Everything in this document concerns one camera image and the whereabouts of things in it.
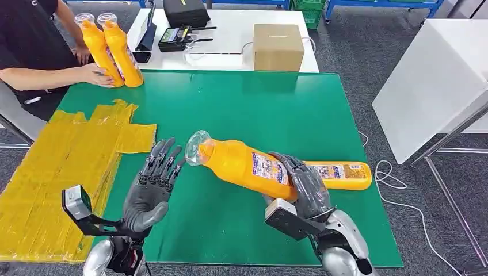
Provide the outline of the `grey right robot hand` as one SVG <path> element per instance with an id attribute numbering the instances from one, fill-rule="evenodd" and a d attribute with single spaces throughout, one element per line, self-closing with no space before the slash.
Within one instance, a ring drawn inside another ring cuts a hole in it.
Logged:
<path id="1" fill-rule="evenodd" d="M 302 160 L 278 152 L 270 152 L 287 170 L 289 180 L 296 190 L 295 207 L 298 215 L 307 220 L 326 222 L 334 207 L 319 172 Z"/>

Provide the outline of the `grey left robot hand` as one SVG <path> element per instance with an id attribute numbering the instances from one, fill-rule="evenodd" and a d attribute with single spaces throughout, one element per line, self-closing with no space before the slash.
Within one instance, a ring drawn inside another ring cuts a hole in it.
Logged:
<path id="1" fill-rule="evenodd" d="M 174 143 L 174 137 L 157 142 L 132 181 L 124 201 L 123 223 L 133 232 L 150 229 L 169 209 L 176 179 L 186 163 L 184 157 L 176 160 L 182 147 Z"/>

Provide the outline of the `person's left hand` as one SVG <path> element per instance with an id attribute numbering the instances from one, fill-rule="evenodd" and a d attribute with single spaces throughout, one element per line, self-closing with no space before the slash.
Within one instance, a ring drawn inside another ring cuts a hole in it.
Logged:
<path id="1" fill-rule="evenodd" d="M 72 49 L 73 55 L 76 57 L 80 65 L 84 66 L 86 64 L 94 63 L 94 59 L 85 45 L 76 45 Z"/>

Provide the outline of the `person's right hand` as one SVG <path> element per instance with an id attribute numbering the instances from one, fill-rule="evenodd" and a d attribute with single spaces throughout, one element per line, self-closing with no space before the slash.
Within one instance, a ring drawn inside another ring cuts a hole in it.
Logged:
<path id="1" fill-rule="evenodd" d="M 113 88 L 114 80 L 105 73 L 105 70 L 95 63 L 85 64 L 79 69 L 81 82 L 90 83 L 96 86 Z"/>

